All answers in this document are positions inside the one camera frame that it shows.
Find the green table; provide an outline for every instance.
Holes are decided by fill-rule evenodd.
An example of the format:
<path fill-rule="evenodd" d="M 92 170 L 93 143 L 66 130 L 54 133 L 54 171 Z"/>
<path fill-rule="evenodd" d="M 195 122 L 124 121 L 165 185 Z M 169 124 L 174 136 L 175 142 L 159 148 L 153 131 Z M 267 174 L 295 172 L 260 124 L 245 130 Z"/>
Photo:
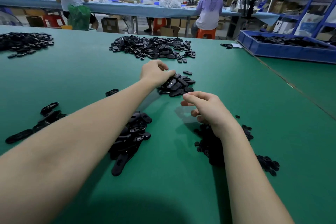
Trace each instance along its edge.
<path fill-rule="evenodd" d="M 336 65 L 260 59 L 336 119 Z"/>
<path fill-rule="evenodd" d="M 36 124 L 43 106 L 58 101 L 72 113 L 136 82 L 149 60 L 109 51 L 120 34 L 0 27 L 13 31 L 50 33 L 55 46 L 12 60 L 0 54 L 0 153 L 13 147 L 6 137 Z M 336 121 L 243 49 L 219 45 L 229 41 L 189 40 L 196 59 L 165 60 L 170 69 L 192 71 L 195 90 L 217 94 L 253 128 L 255 152 L 281 165 L 267 176 L 296 223 L 333 223 Z M 225 170 L 196 151 L 199 124 L 180 101 L 152 92 L 139 107 L 153 118 L 152 138 L 118 177 L 107 155 L 54 223 L 230 223 Z"/>

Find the purple shirt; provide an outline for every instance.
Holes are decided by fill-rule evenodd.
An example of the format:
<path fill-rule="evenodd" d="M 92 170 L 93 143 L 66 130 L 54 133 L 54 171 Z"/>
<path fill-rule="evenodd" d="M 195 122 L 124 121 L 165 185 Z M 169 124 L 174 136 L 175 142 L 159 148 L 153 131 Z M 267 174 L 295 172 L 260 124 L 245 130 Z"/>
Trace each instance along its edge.
<path fill-rule="evenodd" d="M 200 13 L 196 26 L 203 30 L 217 28 L 219 15 L 222 13 L 223 0 L 200 0 L 196 11 Z"/>

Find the blue tray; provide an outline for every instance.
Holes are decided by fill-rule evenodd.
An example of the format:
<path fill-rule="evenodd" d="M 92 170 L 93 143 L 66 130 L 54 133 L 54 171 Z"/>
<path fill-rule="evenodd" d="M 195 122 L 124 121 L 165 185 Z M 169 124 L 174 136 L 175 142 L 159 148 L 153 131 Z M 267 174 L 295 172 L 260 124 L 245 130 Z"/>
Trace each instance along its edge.
<path fill-rule="evenodd" d="M 325 45 L 327 48 L 265 44 L 258 42 L 256 39 L 251 37 L 255 35 L 262 35 L 266 37 L 284 36 L 286 38 L 298 37 L 297 35 L 283 35 L 276 33 L 241 30 L 238 41 L 255 56 L 336 64 L 336 47 L 330 44 L 326 44 L 322 41 L 310 37 L 304 37 L 305 40 Z"/>

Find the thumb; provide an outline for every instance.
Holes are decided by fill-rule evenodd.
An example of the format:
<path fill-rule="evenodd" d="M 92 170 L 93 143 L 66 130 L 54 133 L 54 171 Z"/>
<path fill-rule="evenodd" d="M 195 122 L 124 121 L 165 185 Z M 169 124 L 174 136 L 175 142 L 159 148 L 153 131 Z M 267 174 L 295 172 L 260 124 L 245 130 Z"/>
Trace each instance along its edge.
<path fill-rule="evenodd" d="M 198 107 L 201 106 L 202 104 L 204 104 L 204 102 L 207 102 L 204 99 L 200 99 L 192 94 L 183 94 L 183 99 L 185 101 L 187 101 L 188 103 L 193 104 L 194 106 Z"/>
<path fill-rule="evenodd" d="M 176 74 L 176 71 L 175 70 L 170 70 L 167 73 L 168 73 L 169 77 L 173 77 Z"/>

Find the person in purple shirt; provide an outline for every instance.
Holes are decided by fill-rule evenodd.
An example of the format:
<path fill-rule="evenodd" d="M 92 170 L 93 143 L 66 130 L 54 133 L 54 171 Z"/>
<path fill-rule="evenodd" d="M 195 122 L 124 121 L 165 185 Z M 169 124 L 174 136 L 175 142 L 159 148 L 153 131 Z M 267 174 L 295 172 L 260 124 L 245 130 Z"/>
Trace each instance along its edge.
<path fill-rule="evenodd" d="M 191 34 L 196 38 L 198 29 L 212 30 L 218 26 L 219 15 L 222 12 L 223 0 L 199 0 L 196 11 L 199 18 L 191 28 Z"/>

